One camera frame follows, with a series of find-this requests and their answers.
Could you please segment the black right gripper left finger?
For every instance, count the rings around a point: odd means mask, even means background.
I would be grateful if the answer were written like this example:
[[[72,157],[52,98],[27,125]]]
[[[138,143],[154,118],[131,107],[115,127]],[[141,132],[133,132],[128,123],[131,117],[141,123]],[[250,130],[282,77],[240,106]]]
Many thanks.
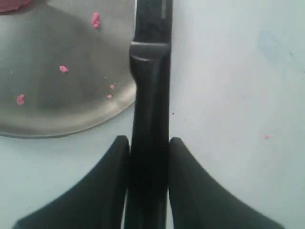
[[[74,187],[19,219],[15,229],[119,229],[128,181],[129,142],[118,136]]]

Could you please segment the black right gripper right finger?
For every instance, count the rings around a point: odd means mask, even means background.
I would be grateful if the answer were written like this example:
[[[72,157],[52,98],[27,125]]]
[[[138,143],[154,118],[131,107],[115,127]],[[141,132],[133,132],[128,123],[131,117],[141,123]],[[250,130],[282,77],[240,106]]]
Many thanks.
[[[281,229],[217,183],[184,142],[170,140],[169,199],[176,229]]]

